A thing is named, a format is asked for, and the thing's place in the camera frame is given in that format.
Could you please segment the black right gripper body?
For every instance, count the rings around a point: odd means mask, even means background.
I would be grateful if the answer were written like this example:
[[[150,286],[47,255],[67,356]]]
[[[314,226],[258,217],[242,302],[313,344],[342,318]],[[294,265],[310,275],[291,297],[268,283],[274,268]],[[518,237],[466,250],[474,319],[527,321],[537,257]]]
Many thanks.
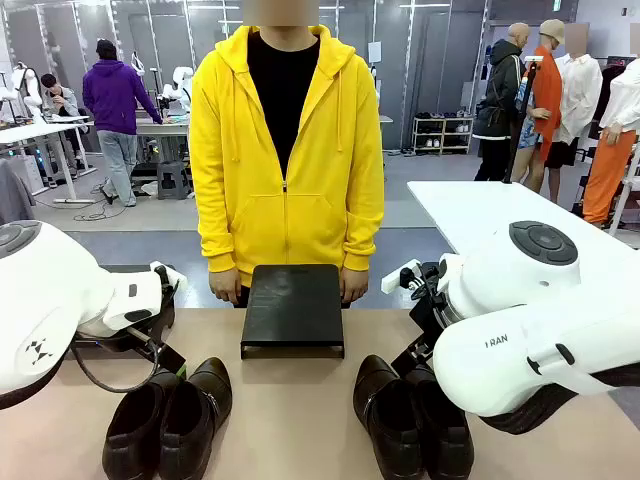
[[[412,353],[431,352],[446,328],[443,315],[448,306],[442,294],[425,294],[409,312],[410,318],[422,330],[420,336],[408,347]]]

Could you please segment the person's right hand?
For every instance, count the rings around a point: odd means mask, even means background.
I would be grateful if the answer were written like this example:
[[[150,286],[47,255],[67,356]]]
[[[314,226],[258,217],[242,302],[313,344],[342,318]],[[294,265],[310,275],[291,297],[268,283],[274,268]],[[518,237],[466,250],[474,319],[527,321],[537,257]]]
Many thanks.
[[[222,272],[210,272],[209,287],[219,300],[230,302],[233,305],[239,304],[242,284],[240,274],[236,268]]]

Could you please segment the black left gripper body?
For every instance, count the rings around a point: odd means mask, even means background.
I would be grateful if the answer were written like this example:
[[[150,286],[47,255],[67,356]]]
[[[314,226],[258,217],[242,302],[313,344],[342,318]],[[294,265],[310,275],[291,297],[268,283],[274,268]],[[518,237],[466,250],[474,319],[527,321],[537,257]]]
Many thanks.
[[[128,339],[134,342],[134,349],[154,364],[154,372],[164,369],[176,375],[181,366],[186,365],[186,359],[165,342],[173,326],[173,322],[139,322],[125,329]]]

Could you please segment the person's left hand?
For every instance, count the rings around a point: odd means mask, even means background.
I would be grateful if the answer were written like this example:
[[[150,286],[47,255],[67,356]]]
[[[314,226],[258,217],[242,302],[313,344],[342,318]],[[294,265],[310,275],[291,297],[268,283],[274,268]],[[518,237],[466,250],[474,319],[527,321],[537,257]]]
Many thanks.
[[[368,291],[369,272],[343,268],[340,273],[341,303],[344,308],[362,298]]]

